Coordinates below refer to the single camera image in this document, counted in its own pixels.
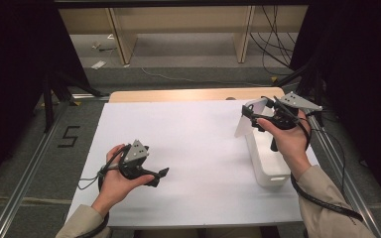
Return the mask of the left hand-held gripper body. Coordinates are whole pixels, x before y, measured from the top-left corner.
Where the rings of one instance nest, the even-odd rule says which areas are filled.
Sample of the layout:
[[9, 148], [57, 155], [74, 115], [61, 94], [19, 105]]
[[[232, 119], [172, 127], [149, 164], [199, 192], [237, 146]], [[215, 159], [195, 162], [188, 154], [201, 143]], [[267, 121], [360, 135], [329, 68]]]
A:
[[143, 175], [155, 175], [155, 173], [145, 170], [142, 165], [148, 157], [148, 148], [139, 140], [125, 147], [125, 152], [119, 161], [119, 171], [127, 179], [136, 179]]

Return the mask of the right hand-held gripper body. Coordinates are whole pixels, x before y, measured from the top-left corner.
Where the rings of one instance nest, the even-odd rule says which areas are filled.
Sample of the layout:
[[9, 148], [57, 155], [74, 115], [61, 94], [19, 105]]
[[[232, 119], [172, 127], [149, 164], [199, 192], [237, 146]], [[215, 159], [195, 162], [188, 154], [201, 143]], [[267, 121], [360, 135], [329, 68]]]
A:
[[[313, 112], [322, 111], [322, 107], [316, 105], [303, 97], [290, 92], [281, 98], [274, 97], [272, 100], [275, 101], [275, 106], [271, 108], [273, 110], [272, 116], [260, 115], [275, 127], [281, 130], [290, 130], [299, 126], [305, 133], [307, 138], [307, 144], [310, 143], [310, 134], [307, 129], [301, 123], [301, 118], [299, 117], [300, 109], [309, 109]], [[264, 132], [265, 129], [259, 125], [257, 128], [260, 132]]]

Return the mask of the white plastic storage box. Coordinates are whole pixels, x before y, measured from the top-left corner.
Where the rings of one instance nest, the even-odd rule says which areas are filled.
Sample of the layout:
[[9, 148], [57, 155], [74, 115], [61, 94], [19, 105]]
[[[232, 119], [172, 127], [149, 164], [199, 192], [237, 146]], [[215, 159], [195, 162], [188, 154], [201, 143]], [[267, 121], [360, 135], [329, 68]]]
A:
[[249, 111], [247, 116], [249, 133], [245, 135], [245, 139], [258, 184], [263, 187], [284, 185], [291, 172], [282, 154], [271, 149], [273, 136], [252, 127], [256, 125], [253, 112]]

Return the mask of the person's left hand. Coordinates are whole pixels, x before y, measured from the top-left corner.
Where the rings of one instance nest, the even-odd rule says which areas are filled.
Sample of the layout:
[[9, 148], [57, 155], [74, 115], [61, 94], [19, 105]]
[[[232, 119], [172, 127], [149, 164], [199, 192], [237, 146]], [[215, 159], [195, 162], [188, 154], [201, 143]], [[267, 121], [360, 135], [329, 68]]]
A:
[[98, 197], [91, 207], [104, 217], [118, 202], [122, 201], [134, 188], [153, 180], [152, 175], [144, 175], [135, 179], [127, 179], [118, 170], [109, 170], [104, 177]]

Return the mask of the person's right hand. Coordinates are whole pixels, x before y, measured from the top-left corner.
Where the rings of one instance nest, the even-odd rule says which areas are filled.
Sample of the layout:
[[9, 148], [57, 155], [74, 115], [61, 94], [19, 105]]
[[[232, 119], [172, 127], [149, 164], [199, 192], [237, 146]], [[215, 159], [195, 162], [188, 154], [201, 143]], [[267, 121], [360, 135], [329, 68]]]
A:
[[263, 118], [257, 120], [257, 123], [274, 137], [277, 148], [295, 179], [299, 179], [312, 166], [306, 153], [310, 143], [311, 126], [303, 111], [299, 111], [298, 117], [301, 125], [290, 130], [281, 130]]

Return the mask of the black stand legs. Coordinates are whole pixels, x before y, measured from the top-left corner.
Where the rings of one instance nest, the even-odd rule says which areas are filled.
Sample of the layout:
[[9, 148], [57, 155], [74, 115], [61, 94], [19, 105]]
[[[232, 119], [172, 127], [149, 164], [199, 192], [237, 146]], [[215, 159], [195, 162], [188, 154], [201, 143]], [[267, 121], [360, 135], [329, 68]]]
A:
[[273, 83], [275, 87], [283, 87], [293, 80], [299, 78], [299, 84], [296, 93], [300, 96], [310, 97], [315, 104], [321, 105], [322, 97], [322, 77], [320, 70], [312, 63], [301, 66], [294, 72], [286, 75], [282, 79], [278, 79]]
[[45, 133], [50, 131], [55, 122], [53, 94], [61, 102], [71, 102], [73, 95], [68, 89], [70, 85], [78, 87], [79, 89], [88, 92], [95, 97], [108, 96], [108, 93], [94, 89], [89, 84], [76, 79], [62, 71], [48, 72], [42, 82], [46, 114], [46, 126], [44, 130]]

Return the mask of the white table mat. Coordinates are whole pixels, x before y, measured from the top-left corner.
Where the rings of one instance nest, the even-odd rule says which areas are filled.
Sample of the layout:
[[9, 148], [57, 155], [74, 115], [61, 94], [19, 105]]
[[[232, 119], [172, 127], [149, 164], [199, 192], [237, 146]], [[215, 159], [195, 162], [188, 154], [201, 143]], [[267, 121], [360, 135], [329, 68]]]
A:
[[145, 169], [167, 175], [156, 187], [139, 186], [110, 211], [119, 228], [246, 226], [298, 222], [298, 196], [290, 183], [262, 187], [244, 138], [234, 135], [240, 100], [107, 103], [71, 208], [98, 194], [90, 182], [106, 153], [122, 143], [148, 146]]

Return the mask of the black curtain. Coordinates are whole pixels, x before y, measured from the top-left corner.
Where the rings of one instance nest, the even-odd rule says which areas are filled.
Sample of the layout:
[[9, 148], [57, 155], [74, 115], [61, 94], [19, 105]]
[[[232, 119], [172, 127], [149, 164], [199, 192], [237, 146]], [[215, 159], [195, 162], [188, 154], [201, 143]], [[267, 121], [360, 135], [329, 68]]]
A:
[[334, 110], [381, 186], [381, 0], [308, 0], [291, 67], [313, 59]]
[[58, 72], [88, 84], [54, 0], [0, 0], [0, 165]]

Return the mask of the light wooden shelf unit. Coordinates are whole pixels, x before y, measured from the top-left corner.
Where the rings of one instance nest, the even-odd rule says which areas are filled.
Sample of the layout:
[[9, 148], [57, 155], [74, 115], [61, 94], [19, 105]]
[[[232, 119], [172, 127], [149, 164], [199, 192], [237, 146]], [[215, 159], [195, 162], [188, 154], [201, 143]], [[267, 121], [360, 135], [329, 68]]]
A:
[[71, 35], [111, 34], [119, 60], [128, 64], [139, 34], [231, 33], [237, 61], [245, 62], [249, 36], [267, 32], [297, 33], [308, 7], [218, 6], [61, 9]]

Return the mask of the aluminium floor rail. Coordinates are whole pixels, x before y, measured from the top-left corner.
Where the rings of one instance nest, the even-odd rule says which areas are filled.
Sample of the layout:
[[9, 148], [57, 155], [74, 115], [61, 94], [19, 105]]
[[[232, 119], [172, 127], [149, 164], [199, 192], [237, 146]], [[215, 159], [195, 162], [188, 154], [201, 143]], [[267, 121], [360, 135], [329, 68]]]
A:
[[347, 161], [345, 145], [337, 137], [338, 119], [324, 103], [322, 111], [306, 109], [313, 128], [313, 150], [319, 164], [330, 175], [346, 202], [363, 217], [365, 226], [381, 238], [381, 229], [372, 210], [352, 178], [352, 164]]
[[39, 111], [0, 169], [0, 238], [54, 238], [63, 226], [106, 97], [56, 107], [44, 130]]

